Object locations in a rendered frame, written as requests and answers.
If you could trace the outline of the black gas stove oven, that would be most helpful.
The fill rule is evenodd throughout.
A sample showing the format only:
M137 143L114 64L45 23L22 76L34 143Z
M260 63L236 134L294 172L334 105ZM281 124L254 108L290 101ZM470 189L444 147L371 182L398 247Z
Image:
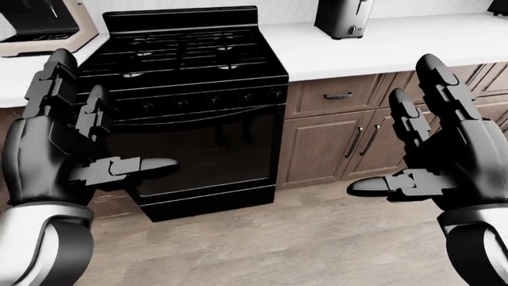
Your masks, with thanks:
M275 199L289 75L256 6L110 11L109 40L79 66L117 111L116 157L179 162L127 192L153 222Z

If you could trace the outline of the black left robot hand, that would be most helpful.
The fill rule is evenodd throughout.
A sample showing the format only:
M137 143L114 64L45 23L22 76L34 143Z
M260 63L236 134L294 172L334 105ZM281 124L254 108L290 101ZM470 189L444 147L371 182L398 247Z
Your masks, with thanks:
M35 73L21 118L9 127L2 170L14 207L34 202L86 206L96 190L128 190L180 170L173 159L113 156L106 137L118 111L102 85L80 99L76 73L73 54L55 50Z

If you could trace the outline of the brown wooden drawer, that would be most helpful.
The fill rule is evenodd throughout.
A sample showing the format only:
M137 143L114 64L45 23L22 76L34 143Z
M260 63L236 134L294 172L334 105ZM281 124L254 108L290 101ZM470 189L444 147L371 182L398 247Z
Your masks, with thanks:
M287 117L303 118L376 108L384 74L305 80L290 83Z

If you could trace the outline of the brown wooden cabinet door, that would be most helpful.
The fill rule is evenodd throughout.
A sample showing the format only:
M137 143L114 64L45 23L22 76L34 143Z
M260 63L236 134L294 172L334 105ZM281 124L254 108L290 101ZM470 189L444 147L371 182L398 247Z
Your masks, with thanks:
M288 119L283 125L277 187L301 187L339 180L351 160L348 147L358 126L375 111Z
M380 125L379 133L371 148L362 157L360 152L364 150L376 124ZM344 170L342 176L344 180L379 176L402 168L402 159L405 154L404 143L397 138L393 124L394 119L391 117L390 109L378 109L374 113Z

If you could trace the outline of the black silver toaster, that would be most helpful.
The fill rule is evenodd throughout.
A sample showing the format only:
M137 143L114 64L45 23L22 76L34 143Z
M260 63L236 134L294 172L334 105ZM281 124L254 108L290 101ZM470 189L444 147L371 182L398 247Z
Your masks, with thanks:
M319 0L314 26L333 40L361 39L375 0Z

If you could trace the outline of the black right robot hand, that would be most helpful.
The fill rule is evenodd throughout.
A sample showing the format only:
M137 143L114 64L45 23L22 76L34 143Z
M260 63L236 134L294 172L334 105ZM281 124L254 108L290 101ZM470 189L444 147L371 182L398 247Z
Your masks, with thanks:
M431 199L442 211L508 203L508 140L497 123L481 115L471 90L433 54L418 60L416 73L441 129L430 133L422 111L404 90L394 89L392 127L404 143L406 168L357 180L348 195L392 203Z

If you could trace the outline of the white kitchen countertop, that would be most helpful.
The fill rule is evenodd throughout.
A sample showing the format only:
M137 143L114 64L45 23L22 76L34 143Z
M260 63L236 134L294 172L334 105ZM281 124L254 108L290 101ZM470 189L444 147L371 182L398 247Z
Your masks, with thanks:
M332 40L312 23L231 25L260 32L291 82L414 69L423 54L448 66L508 61L508 17L492 14L380 18L359 40Z

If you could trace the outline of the brown wooden cabinet unit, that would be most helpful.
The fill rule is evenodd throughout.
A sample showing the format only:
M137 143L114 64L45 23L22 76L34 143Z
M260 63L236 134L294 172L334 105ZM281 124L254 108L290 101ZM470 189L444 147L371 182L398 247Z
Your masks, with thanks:
M453 67L452 72L472 91L476 97L475 105L482 116L501 126L508 125L508 62ZM384 75L386 77L379 89L379 106L388 109L388 95L399 87L412 99L415 106L421 109L431 128L430 133L436 133L440 129L437 126L439 119L432 115L424 104L417 73L402 71Z

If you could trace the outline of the black object at countertop edge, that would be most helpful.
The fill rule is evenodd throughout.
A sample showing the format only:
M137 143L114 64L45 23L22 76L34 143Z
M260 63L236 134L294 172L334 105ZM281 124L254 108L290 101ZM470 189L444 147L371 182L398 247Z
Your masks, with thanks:
M508 0L493 0L487 11L494 16L508 17Z

